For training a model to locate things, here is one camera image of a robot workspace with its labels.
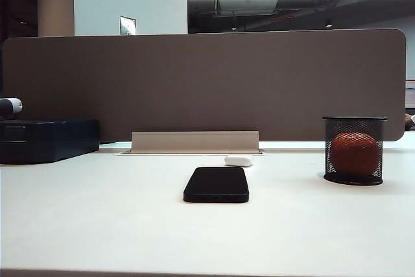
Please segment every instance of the white desk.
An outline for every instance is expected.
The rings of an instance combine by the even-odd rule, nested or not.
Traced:
[[[324,180],[322,142],[262,143],[281,149],[253,156],[246,204],[182,201],[221,155],[120,145],[1,166],[3,276],[415,276],[415,132],[385,143],[384,184],[370,187]]]

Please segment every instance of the orange ball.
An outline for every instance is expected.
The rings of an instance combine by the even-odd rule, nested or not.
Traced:
[[[336,172],[347,175],[371,175],[379,163],[376,140],[361,132],[338,134],[331,142],[330,156]]]

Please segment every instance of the wall plate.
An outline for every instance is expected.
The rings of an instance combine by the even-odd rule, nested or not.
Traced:
[[[136,19],[127,18],[125,16],[119,17],[119,30],[121,35],[136,35]]]

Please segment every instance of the black mesh cup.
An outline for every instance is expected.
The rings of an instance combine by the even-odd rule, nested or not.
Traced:
[[[382,184],[385,117],[323,117],[326,180],[349,185]]]

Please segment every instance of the desk divider panel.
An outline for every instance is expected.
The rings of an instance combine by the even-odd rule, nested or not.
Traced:
[[[323,141],[323,116],[385,116],[403,135],[399,30],[14,38],[4,96],[22,119],[95,118],[102,141],[133,131],[257,130],[261,141]]]

